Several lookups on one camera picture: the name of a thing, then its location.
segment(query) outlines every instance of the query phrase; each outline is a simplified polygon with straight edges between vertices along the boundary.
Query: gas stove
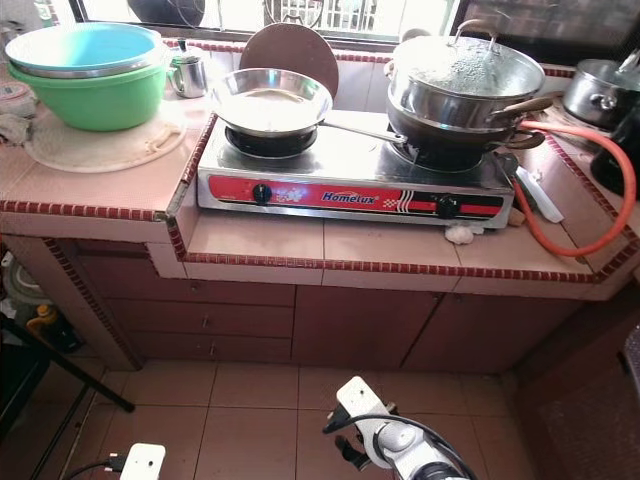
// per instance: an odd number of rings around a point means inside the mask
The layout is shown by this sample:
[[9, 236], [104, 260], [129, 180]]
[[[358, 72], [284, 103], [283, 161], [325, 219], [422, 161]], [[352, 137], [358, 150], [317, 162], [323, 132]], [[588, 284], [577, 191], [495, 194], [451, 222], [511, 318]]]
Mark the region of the gas stove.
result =
[[[386, 115], [377, 113], [333, 111], [330, 118], [362, 129], [387, 126]], [[487, 153], [472, 168], [451, 173], [416, 163], [406, 146], [332, 127], [318, 127], [310, 147], [284, 157], [244, 153], [232, 142], [218, 119], [198, 166], [200, 207], [503, 228], [513, 203], [505, 172], [517, 165], [511, 154]]]

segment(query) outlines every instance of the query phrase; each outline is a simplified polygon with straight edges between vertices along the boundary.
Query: blue bowl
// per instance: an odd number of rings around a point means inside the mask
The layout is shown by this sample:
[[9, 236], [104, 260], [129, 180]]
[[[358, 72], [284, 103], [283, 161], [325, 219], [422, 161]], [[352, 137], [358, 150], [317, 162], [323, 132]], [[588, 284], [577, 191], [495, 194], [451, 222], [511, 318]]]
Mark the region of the blue bowl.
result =
[[58, 25], [21, 35], [6, 47], [18, 66], [49, 71], [101, 70], [142, 62], [160, 34], [121, 23]]

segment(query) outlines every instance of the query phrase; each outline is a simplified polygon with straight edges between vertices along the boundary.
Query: wok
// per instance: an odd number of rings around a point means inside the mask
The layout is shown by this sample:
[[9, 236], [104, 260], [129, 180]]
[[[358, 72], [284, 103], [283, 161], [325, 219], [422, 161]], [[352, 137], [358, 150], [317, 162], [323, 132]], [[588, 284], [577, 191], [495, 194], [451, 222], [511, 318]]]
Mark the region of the wok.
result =
[[277, 68], [231, 72], [213, 87], [213, 111], [231, 129], [258, 138], [290, 138], [313, 132], [318, 125], [341, 128], [392, 143], [404, 135], [371, 132], [325, 119], [333, 107], [329, 90], [305, 75]]

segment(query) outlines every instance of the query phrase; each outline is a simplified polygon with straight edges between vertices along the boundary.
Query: stove control knob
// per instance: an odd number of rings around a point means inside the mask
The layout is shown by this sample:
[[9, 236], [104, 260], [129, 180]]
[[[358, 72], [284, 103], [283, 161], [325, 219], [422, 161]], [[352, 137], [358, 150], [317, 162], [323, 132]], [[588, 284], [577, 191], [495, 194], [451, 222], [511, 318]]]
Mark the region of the stove control knob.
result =
[[438, 218], [455, 218], [460, 213], [460, 201], [445, 195], [436, 201], [436, 215]]
[[266, 205], [271, 200], [271, 188], [264, 183], [253, 187], [253, 199], [258, 205]]

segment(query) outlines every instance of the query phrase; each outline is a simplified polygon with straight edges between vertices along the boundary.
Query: plastic basin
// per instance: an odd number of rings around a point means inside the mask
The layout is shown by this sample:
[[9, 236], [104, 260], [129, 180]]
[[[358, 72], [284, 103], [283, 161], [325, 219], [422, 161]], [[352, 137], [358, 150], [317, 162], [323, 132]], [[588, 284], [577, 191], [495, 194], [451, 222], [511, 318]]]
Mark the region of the plastic basin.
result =
[[122, 130], [151, 119], [166, 82], [164, 65], [101, 78], [35, 77], [11, 64], [9, 73], [29, 85], [67, 125], [94, 131]]
[[6, 47], [12, 62], [40, 70], [96, 70], [138, 63], [162, 45], [160, 34], [135, 25], [79, 23], [21, 35]]

